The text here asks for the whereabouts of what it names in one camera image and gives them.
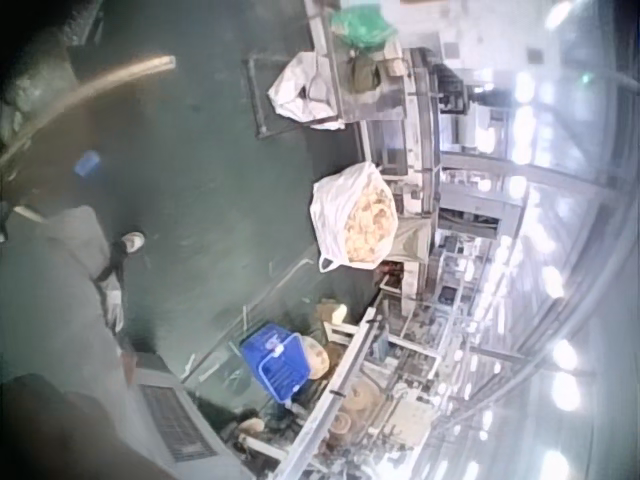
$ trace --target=shoe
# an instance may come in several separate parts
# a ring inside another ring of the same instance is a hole
[[[127,253],[131,255],[144,246],[145,239],[144,234],[140,232],[131,232],[122,237],[122,241],[127,249]]]

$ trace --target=green plastic bag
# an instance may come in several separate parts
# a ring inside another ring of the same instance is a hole
[[[331,17],[331,30],[352,47],[362,49],[382,47],[396,33],[378,5],[358,5],[337,11]]]

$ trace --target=bag of bread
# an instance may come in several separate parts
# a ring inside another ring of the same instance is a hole
[[[323,273],[340,265],[373,270],[393,247],[398,229],[393,195],[370,162],[317,182],[310,212]]]

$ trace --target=white plastic bag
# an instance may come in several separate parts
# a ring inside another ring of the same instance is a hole
[[[315,52],[298,53],[271,86],[268,95],[276,113],[297,122],[336,115],[329,60]],[[344,128],[344,123],[325,122],[311,128],[337,130]]]
[[[391,189],[382,175],[370,162],[358,163],[346,170],[323,178],[313,186],[313,201],[310,212],[313,227],[320,247],[320,272],[328,272],[340,265],[373,270],[387,256],[393,247],[393,238],[398,228],[398,215],[392,206],[392,229],[387,238],[376,248],[376,258],[372,263],[350,262],[345,245],[345,227],[351,210],[363,189],[371,183],[383,189],[393,199]]]

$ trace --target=blue basket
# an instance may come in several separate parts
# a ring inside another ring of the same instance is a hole
[[[297,333],[268,323],[240,349],[254,377],[278,403],[291,399],[309,379],[311,368]]]

